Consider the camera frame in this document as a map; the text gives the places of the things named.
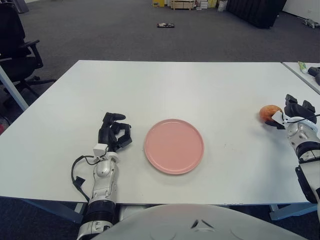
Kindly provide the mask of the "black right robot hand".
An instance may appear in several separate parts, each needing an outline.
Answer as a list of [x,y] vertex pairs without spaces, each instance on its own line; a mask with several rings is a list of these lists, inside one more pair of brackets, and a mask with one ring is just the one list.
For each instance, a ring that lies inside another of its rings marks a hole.
[[282,110],[276,105],[266,105],[259,111],[261,120],[279,130],[287,129],[290,125],[304,123],[315,126],[317,117],[315,107],[307,100],[298,104],[298,100],[290,94],[285,97],[285,106]]

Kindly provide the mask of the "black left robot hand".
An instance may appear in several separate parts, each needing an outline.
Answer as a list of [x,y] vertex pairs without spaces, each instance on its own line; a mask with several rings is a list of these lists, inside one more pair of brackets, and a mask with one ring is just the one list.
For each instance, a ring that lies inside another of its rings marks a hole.
[[126,116],[120,113],[107,112],[98,131],[98,143],[106,144],[108,152],[117,152],[132,143],[131,126],[119,121]]

